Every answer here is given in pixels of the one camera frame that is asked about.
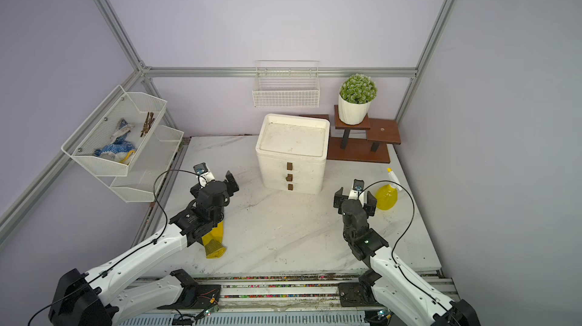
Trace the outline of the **wooden clothespins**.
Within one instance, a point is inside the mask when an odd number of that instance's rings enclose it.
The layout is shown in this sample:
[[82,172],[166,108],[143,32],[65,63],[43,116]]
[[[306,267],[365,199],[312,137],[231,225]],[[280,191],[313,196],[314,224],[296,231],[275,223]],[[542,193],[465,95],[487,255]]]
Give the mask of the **wooden clothespins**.
[[142,130],[140,133],[141,137],[144,137],[148,134],[148,132],[151,130],[151,127],[155,121],[155,113],[154,112],[148,112],[146,119],[144,121],[144,124],[142,126]]

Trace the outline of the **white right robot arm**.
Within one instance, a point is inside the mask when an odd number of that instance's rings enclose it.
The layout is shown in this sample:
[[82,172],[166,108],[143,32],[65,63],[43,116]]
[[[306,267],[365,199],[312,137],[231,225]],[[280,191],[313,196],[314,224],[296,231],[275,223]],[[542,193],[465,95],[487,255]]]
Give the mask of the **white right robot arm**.
[[343,238],[352,254],[368,267],[359,277],[365,296],[394,312],[407,325],[479,325],[474,308],[438,291],[411,269],[387,240],[369,224],[377,200],[366,193],[366,202],[356,189],[349,195],[335,192],[333,207],[342,215]]

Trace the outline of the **brown wooden stepped stand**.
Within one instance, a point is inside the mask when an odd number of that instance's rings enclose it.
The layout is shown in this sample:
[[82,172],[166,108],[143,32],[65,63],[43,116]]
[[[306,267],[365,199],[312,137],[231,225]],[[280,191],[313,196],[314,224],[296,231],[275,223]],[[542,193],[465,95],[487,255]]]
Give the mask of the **brown wooden stepped stand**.
[[388,146],[402,143],[396,121],[365,115],[362,123],[348,125],[340,119],[339,113],[339,106],[335,105],[335,129],[342,130],[343,135],[329,139],[328,160],[380,164],[391,162]]

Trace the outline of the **yellow spray bottle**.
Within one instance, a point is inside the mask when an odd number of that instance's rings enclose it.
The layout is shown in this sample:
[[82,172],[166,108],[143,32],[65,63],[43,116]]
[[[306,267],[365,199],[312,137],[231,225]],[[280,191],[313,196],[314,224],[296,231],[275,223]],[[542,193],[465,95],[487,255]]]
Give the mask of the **yellow spray bottle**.
[[379,188],[375,194],[377,209],[381,211],[392,209],[398,201],[399,193],[403,191],[403,188],[400,186],[400,180],[392,168],[388,168],[387,176],[386,184]]

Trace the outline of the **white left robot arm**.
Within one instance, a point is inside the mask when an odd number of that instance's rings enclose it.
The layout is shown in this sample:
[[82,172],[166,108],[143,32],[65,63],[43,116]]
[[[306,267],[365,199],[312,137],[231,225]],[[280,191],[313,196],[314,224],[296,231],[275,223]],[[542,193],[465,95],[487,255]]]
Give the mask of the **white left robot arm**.
[[118,325],[153,309],[212,308],[219,286],[202,286],[187,271],[171,271],[158,281],[139,287],[132,283],[165,259],[220,227],[224,207],[239,190],[233,174],[215,180],[205,164],[196,166],[200,182],[194,199],[169,219],[161,230],[120,256],[82,273],[73,269],[57,285],[48,319],[53,325]]

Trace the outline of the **white plastic drawer unit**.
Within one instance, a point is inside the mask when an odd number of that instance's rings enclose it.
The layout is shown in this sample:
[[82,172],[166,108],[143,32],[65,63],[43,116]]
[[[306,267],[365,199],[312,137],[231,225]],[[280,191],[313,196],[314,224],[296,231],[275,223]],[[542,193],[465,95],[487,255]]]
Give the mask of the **white plastic drawer unit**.
[[321,192],[330,140],[330,121],[268,114],[256,155],[266,188],[316,195]]

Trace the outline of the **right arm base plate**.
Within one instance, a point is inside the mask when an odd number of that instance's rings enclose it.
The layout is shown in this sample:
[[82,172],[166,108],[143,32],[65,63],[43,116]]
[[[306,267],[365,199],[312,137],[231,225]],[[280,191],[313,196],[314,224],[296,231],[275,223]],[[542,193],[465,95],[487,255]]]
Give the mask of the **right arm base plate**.
[[372,287],[381,279],[381,275],[368,270],[359,276],[357,282],[340,283],[338,285],[339,301],[342,307],[375,306],[380,307]]

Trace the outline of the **white mesh wall bin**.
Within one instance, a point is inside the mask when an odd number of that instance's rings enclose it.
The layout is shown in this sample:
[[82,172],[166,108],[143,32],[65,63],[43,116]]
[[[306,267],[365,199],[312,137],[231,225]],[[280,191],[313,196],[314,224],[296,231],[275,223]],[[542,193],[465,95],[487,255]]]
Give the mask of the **white mesh wall bin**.
[[151,203],[154,201],[156,178],[171,166],[183,139],[183,131],[159,125],[142,149],[136,163],[126,177],[116,177],[110,190],[126,203]]
[[96,177],[126,177],[164,117],[167,102],[117,86],[62,145]]

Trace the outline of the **white mesh upper wall bin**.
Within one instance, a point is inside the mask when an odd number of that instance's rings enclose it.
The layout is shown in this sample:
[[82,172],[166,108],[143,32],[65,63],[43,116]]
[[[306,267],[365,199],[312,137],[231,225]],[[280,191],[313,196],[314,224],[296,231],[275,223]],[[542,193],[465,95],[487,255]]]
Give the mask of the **white mesh upper wall bin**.
[[96,177],[126,177],[164,117],[167,102],[117,86],[62,145]]

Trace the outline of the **blue white cloth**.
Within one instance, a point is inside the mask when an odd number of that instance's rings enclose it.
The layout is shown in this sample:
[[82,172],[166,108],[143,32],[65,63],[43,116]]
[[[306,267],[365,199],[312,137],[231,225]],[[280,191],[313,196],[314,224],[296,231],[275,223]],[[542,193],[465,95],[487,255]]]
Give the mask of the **blue white cloth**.
[[121,118],[117,130],[109,138],[109,144],[95,150],[93,155],[126,165],[130,157],[136,153],[136,146],[127,139],[133,129],[133,124],[129,124],[124,118]]

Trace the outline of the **yellow transparent cup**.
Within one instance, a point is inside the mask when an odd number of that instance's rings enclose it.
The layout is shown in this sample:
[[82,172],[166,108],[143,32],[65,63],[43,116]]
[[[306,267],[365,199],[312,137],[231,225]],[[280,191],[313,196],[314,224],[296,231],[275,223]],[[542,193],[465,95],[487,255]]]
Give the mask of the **yellow transparent cup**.
[[217,227],[202,237],[202,244],[205,248],[207,259],[218,259],[226,253],[227,248],[222,244],[224,239],[224,222],[220,222]]

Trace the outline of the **white mesh lower wall bin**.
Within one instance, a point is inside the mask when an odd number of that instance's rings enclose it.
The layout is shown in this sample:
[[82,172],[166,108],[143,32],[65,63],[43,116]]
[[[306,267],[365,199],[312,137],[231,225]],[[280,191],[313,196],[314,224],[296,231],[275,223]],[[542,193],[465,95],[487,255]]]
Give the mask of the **white mesh lower wall bin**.
[[183,131],[159,125],[142,149],[136,163],[126,177],[116,177],[110,190],[126,203],[151,203],[154,201],[156,178],[171,166],[183,139]]

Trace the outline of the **green potted plant white pot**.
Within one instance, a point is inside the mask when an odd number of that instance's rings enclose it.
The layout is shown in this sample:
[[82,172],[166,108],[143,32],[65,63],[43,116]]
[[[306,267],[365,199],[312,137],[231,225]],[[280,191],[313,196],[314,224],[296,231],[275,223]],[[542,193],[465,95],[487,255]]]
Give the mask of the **green potted plant white pot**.
[[374,81],[364,74],[353,74],[339,89],[339,119],[348,125],[362,123],[376,97]]

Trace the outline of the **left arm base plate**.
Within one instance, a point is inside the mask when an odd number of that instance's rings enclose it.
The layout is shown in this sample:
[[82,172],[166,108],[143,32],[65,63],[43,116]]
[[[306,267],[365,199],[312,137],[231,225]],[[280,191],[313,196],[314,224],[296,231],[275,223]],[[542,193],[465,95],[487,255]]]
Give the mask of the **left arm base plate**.
[[183,269],[170,273],[179,281],[182,291],[174,303],[159,306],[159,309],[201,309],[208,310],[218,305],[221,297],[221,285],[200,284]]

